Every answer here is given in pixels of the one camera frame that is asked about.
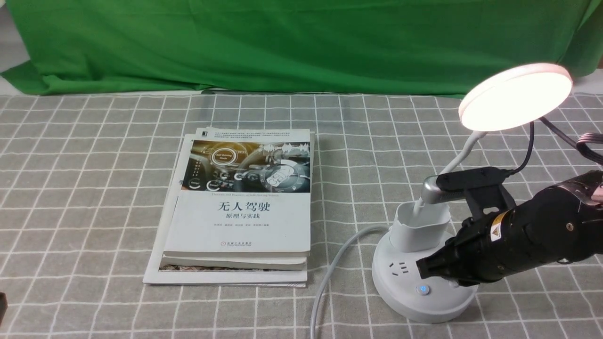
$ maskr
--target pen holder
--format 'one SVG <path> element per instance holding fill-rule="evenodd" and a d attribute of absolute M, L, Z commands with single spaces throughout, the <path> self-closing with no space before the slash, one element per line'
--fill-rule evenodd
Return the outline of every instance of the pen holder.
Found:
<path fill-rule="evenodd" d="M 391 228 L 391 245 L 405 253 L 436 247 L 450 222 L 448 204 L 426 204 L 416 220 L 411 220 L 414 205 L 411 201 L 398 206 Z"/>

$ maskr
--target black cable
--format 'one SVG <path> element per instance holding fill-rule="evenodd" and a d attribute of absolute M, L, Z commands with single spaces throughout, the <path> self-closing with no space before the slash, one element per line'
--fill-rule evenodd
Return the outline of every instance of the black cable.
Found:
<path fill-rule="evenodd" d="M 559 138 L 569 144 L 572 148 L 577 149 L 576 142 L 572 138 L 568 137 L 565 133 L 563 133 L 559 128 L 557 128 L 557 126 L 553 125 L 547 118 L 543 116 L 542 118 L 540 118 L 540 121 L 542 121 L 542 123 L 546 127 L 548 127 L 553 133 L 558 135 Z"/>
<path fill-rule="evenodd" d="M 529 158 L 532 156 L 532 149 L 534 148 L 534 122 L 529 123 L 529 142 L 528 142 L 528 152 L 526 153 L 526 157 L 523 160 L 522 164 L 519 165 L 516 169 L 513 169 L 509 172 L 509 177 L 513 174 L 519 173 L 522 169 L 526 167 L 529 162 Z"/>
<path fill-rule="evenodd" d="M 563 141 L 567 142 L 571 147 L 575 148 L 583 157 L 586 159 L 596 162 L 599 165 L 603 166 L 603 155 L 593 151 L 587 144 L 603 144 L 603 134 L 600 133 L 586 133 L 582 135 L 578 141 L 574 141 L 572 138 L 568 137 L 565 133 L 563 133 L 557 126 L 553 125 L 548 119 L 545 117 L 540 118 L 542 123 L 548 127 L 553 133 L 559 136 Z"/>
<path fill-rule="evenodd" d="M 603 134 L 586 133 L 582 135 L 576 143 L 576 149 L 582 156 L 603 166 L 603 155 L 591 150 L 587 144 L 603 144 Z"/>

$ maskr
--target lamp head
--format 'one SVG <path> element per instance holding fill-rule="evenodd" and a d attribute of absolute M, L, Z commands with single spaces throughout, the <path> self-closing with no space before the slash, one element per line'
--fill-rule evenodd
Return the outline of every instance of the lamp head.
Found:
<path fill-rule="evenodd" d="M 458 109 L 461 123 L 474 131 L 499 131 L 539 119 L 572 91 L 568 71 L 551 63 L 533 63 L 498 73 L 476 87 Z"/>

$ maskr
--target power cord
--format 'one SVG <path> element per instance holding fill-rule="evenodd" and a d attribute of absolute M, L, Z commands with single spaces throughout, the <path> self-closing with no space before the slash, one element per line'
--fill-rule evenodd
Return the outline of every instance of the power cord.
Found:
<path fill-rule="evenodd" d="M 578 141 L 574 141 L 572 138 L 568 137 L 567 134 L 563 133 L 557 126 L 553 125 L 548 119 L 545 117 L 540 118 L 540 121 L 548 127 L 553 133 L 555 133 L 559 138 L 565 141 L 572 148 L 576 149 L 583 157 L 586 159 L 596 162 L 598 165 L 603 166 L 603 155 L 593 151 L 587 144 L 603 144 L 603 134 L 601 133 L 586 133 L 578 138 Z"/>
<path fill-rule="evenodd" d="M 316 291 L 316 296 L 314 297 L 314 304 L 312 305 L 312 315 L 310 316 L 310 339 L 316 339 L 316 318 L 318 317 L 318 304 L 320 303 L 320 297 L 323 295 L 324 288 L 327 286 L 327 283 L 329 282 L 331 275 L 333 275 L 333 272 L 335 271 L 335 266 L 341 259 L 341 256 L 343 255 L 343 253 L 346 251 L 346 249 L 348 247 L 350 247 L 350 245 L 354 241 L 356 241 L 361 236 L 363 236 L 367 233 L 370 233 L 374 230 L 389 230 L 389 229 L 390 228 L 388 226 L 367 227 L 365 229 L 358 231 L 358 233 L 354 234 L 350 239 L 348 239 L 346 241 L 345 244 L 343 244 L 343 246 L 341 246 L 341 248 L 339 249 L 339 252 L 337 252 L 335 257 L 333 258 L 333 262 L 331 262 L 331 264 L 329 265 L 329 268 L 327 269 L 327 274 L 324 275 L 323 281 L 320 283 L 320 286 L 318 286 L 318 290 Z"/>
<path fill-rule="evenodd" d="M 526 165 L 529 162 L 529 158 L 532 156 L 533 148 L 534 148 L 534 122 L 532 121 L 529 123 L 529 142 L 528 142 L 528 152 L 526 153 L 526 157 L 524 158 L 522 164 L 519 165 L 519 167 L 509 171 L 509 174 L 507 175 L 507 177 L 510 177 L 513 174 L 519 173 L 522 169 L 524 169 L 526 167 Z"/>

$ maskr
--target white book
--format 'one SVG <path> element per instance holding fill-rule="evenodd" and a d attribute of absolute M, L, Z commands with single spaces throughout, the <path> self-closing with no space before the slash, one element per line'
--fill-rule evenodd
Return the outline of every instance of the white book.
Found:
<path fill-rule="evenodd" d="M 163 256 L 162 265 L 176 266 L 203 266 L 203 267 L 226 267 L 241 269 L 266 269 L 266 270 L 303 270 L 306 267 L 307 257 L 299 258 L 213 258 L 213 257 L 181 257 Z"/>
<path fill-rule="evenodd" d="M 200 129 L 198 134 L 201 135 L 202 132 L 203 130 Z M 172 174 L 170 189 L 163 205 L 153 251 L 149 258 L 143 282 L 146 284 L 170 285 L 305 287 L 308 280 L 308 272 L 305 269 L 301 271 L 166 271 L 160 269 L 163 248 L 174 215 L 178 193 L 182 186 L 178 178 L 184 175 L 187 162 L 188 160 L 185 157 L 179 159 Z"/>
<path fill-rule="evenodd" d="M 288 258 L 310 251 L 309 130 L 186 135 L 187 158 L 164 254 Z"/>

